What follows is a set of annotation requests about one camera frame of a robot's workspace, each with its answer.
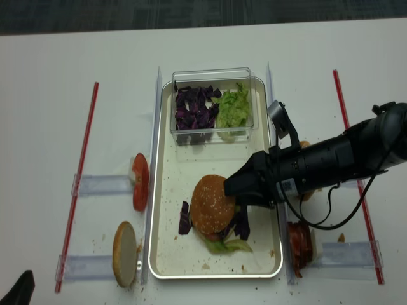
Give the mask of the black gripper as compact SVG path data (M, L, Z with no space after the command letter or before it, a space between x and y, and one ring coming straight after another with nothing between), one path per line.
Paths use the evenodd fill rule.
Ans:
M254 153L247 163L224 181L224 193L236 196L236 206L242 214L247 207L275 209L276 203L285 202L286 198L299 195L295 179L282 176L277 172L275 160L270 160L265 151Z

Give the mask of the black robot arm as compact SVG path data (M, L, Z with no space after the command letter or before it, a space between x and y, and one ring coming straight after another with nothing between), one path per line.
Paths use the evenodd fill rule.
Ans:
M267 113L278 138L290 136L291 146L254 153L224 182L224 193L244 205L273 208L285 198L316 189L362 180L406 162L406 104L374 106L375 118L351 126L337 137L301 147L282 102Z

